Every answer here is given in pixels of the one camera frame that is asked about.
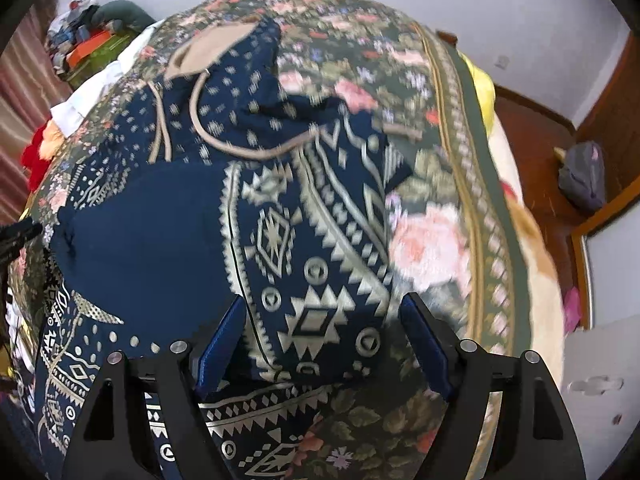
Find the pink object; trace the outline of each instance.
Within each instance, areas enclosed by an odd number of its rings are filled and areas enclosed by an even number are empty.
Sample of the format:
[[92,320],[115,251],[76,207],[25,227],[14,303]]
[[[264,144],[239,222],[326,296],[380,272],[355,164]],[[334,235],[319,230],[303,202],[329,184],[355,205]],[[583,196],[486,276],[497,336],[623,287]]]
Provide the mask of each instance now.
[[580,294],[577,288],[572,288],[564,297],[564,333],[573,332],[580,318],[582,317],[580,308]]

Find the bed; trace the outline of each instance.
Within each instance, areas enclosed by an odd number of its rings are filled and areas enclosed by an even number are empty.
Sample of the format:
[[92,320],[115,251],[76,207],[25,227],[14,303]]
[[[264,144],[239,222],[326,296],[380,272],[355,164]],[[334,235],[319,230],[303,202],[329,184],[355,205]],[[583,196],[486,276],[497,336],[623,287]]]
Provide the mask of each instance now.
[[[557,384],[561,381],[562,310],[554,266],[535,221],[524,207],[518,170],[499,118],[494,119],[487,135],[473,81],[456,51],[404,14],[375,2],[207,0],[162,24],[133,68],[98,102],[62,147],[28,208],[34,219],[43,222],[44,236],[26,248],[11,272],[12,308],[22,316],[17,323],[24,340],[20,348],[14,349],[14,358],[19,361],[18,378],[24,402],[34,408],[33,424],[40,448],[46,462],[58,464],[52,466],[52,476],[60,468],[73,420],[82,406],[83,392],[95,376],[89,370],[99,368],[95,353],[87,360],[81,357],[84,354],[79,346],[76,355],[70,352],[73,331],[65,333],[58,329],[65,324],[75,327],[80,319],[87,323],[99,320],[106,327],[105,334],[115,343],[115,328],[109,329],[110,324],[116,323],[113,317],[104,313],[92,316],[96,312],[92,310],[94,306],[83,310],[72,302],[71,295],[61,286],[62,277],[47,250],[56,214],[65,205],[69,188],[76,184],[72,180],[74,165],[95,152],[114,115],[133,92],[141,89],[145,80],[156,76],[167,65],[172,52],[192,38],[195,31],[216,20],[229,21],[256,12],[273,15],[285,33],[281,48],[286,48],[286,55],[278,66],[281,84],[287,91],[321,98],[326,95],[330,81],[329,88],[335,88],[347,104],[379,108],[383,131],[387,128],[393,132],[398,152],[414,167],[414,176],[386,197],[385,210],[392,231],[389,253],[394,264],[394,297],[420,287],[424,301],[445,317],[460,336],[472,337],[488,351],[498,353],[520,354],[533,348],[543,356]],[[389,32],[388,25],[381,24],[380,16],[385,16],[385,23],[399,23],[398,31]],[[314,60],[322,56],[323,48],[333,48],[324,41],[328,38],[342,41],[346,37],[344,32],[354,28],[362,32],[362,42],[355,43],[353,48],[360,48],[363,66],[358,68],[363,70],[345,68],[351,54],[344,54],[344,60],[335,56],[330,57],[331,61]],[[370,43],[366,36],[373,38]],[[301,52],[308,58],[302,59]],[[377,69],[387,74],[390,88],[374,85],[372,70]],[[417,130],[423,132],[418,139]],[[500,180],[509,185],[514,196],[503,193]],[[436,235],[430,227],[433,225],[439,229]],[[438,270],[437,278],[433,272],[424,272],[433,255],[429,252],[432,247],[424,245],[424,233],[435,236],[433,245],[440,247],[448,262],[444,271]],[[94,335],[102,333],[103,328],[95,326]],[[95,344],[90,334],[85,335],[85,344],[90,343]],[[38,344],[40,354],[34,355]],[[108,344],[99,341],[98,353],[103,345],[102,353],[107,352]],[[282,410],[282,418],[287,420],[287,406],[293,415],[312,405],[316,411],[307,410],[315,413],[311,418],[307,414],[308,426],[291,442],[276,439],[276,445],[265,440],[262,450],[269,452],[253,465],[254,459],[242,460],[235,453],[225,456],[238,473],[249,475],[258,475],[260,471],[264,474],[258,464],[268,470],[274,463],[277,476],[340,478],[347,474],[354,478],[354,468],[347,466],[360,462],[358,477],[363,480],[375,480],[385,474],[390,478],[412,478],[421,457],[428,452],[446,405],[428,390],[406,345],[392,346],[390,352],[388,358],[397,368],[394,373],[399,373],[399,380],[410,391],[406,398],[395,400],[396,392],[381,387],[377,404],[365,406],[372,401],[360,397],[357,390],[327,385],[309,391],[305,397],[308,402],[301,400],[300,405],[291,407],[289,396],[294,386],[273,384],[265,391],[273,397],[268,420],[276,424],[277,434],[280,435],[280,430],[289,431],[282,420],[278,421]],[[74,362],[65,363],[68,359]],[[40,377],[35,387],[34,371]],[[280,394],[287,394],[287,399],[280,399]],[[253,421],[258,421],[254,430],[259,433],[260,428],[267,431],[264,428],[270,427],[265,422],[266,415],[249,413],[240,422],[232,416],[234,413],[240,416],[234,410],[243,402],[247,406],[254,402],[254,392],[229,395],[222,390],[220,398],[201,405],[201,409],[203,416],[208,417],[207,424],[216,443],[235,449],[236,439],[240,442],[247,434],[252,436]],[[492,397],[470,478],[479,478],[484,471],[498,406],[499,398]],[[170,443],[162,424],[161,407],[150,399],[148,410],[165,474],[174,478],[166,453]],[[362,416],[349,418],[347,414],[356,410]],[[375,434],[379,443],[347,451],[354,440],[351,432]],[[262,434],[259,438],[252,436],[260,445],[265,438]],[[261,450],[255,452],[258,453],[255,457],[263,454]],[[346,466],[336,468],[332,463]]]

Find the curtain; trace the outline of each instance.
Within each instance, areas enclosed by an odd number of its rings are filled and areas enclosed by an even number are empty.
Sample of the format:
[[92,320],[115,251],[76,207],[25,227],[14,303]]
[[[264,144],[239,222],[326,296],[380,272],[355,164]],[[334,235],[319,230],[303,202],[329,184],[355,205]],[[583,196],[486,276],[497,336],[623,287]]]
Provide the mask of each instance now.
[[0,224],[20,216],[29,194],[22,150],[49,119],[49,109],[71,95],[44,49],[57,2],[36,0],[0,56]]

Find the wooden door frame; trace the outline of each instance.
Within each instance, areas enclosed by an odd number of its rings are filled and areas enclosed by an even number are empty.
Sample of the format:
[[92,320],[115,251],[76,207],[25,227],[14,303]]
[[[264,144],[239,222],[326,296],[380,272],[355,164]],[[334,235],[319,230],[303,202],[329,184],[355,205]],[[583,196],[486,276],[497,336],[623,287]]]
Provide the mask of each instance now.
[[571,233],[582,309],[580,325],[586,330],[593,328],[593,286],[591,283],[587,238],[615,222],[639,200],[640,176],[625,187],[611,202],[605,204],[602,209],[580,224]]

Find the screw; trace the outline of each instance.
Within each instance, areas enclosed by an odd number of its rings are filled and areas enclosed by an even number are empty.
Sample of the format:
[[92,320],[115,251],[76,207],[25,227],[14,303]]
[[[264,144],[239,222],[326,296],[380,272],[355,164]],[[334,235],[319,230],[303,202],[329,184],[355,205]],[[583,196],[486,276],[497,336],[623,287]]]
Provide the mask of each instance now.
[[534,352],[533,350],[527,350],[526,352],[524,352],[524,358],[531,364],[536,364],[540,361],[540,355],[538,355],[538,353]]
[[169,346],[169,350],[171,350],[171,352],[173,352],[174,354],[181,354],[186,349],[187,343],[185,343],[184,341],[174,341],[173,343],[171,343],[171,346]]
[[463,339],[462,341],[460,341],[460,348],[462,348],[465,352],[471,353],[478,350],[478,345],[471,339]]
[[107,362],[110,365],[116,365],[122,361],[122,354],[120,352],[111,352],[107,357]]

